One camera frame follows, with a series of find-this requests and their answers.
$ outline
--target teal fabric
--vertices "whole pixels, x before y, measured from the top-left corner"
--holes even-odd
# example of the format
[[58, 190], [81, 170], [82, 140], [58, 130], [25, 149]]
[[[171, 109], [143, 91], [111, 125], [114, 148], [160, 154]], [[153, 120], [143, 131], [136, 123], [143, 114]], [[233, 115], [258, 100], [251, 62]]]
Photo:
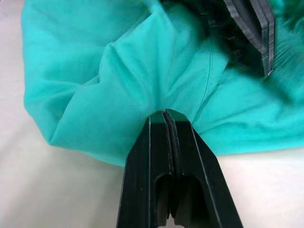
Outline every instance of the teal fabric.
[[268, 82], [228, 67], [179, 3], [26, 0], [25, 108], [51, 145], [122, 166], [145, 119], [165, 108], [186, 114], [216, 155], [304, 146], [304, 1], [272, 5]]

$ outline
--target white table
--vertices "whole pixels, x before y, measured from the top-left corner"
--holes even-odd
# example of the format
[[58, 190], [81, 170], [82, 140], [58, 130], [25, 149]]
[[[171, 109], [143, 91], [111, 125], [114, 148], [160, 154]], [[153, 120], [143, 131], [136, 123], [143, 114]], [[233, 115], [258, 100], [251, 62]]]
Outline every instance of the white table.
[[[0, 227], [115, 227], [123, 168], [47, 145], [23, 108], [22, 5], [0, 2]], [[304, 227], [304, 149], [218, 160], [244, 227]]]

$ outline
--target white surface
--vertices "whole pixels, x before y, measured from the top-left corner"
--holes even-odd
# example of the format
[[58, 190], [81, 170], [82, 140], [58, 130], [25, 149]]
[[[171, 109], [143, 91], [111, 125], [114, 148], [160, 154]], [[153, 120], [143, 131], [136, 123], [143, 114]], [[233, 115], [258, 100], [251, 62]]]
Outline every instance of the white surface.
[[[48, 146], [23, 108], [22, 4], [0, 2], [0, 227], [115, 227], [123, 169]], [[218, 159], [244, 227], [304, 227], [303, 149]]]

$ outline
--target teal cloth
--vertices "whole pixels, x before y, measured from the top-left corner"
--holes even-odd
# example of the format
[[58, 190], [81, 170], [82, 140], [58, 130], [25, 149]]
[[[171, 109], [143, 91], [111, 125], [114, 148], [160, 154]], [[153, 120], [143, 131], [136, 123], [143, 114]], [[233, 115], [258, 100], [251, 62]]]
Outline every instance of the teal cloth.
[[[273, 74], [304, 78], [304, 1], [272, 6]], [[228, 67], [179, 3], [26, 0], [21, 24], [25, 108], [51, 145], [123, 166], [145, 119], [171, 108], [216, 155], [304, 146], [301, 99]]]

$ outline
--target garment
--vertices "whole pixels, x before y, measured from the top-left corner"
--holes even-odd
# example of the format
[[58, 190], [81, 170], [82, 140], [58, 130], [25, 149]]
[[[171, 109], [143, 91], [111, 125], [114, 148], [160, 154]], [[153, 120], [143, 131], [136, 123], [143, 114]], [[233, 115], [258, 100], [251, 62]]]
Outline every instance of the garment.
[[[304, 2], [271, 3], [274, 74], [301, 76]], [[304, 104], [228, 67], [180, 3], [26, 0], [21, 24], [24, 104], [51, 145], [123, 166], [146, 118], [171, 108], [216, 155], [304, 146]]]

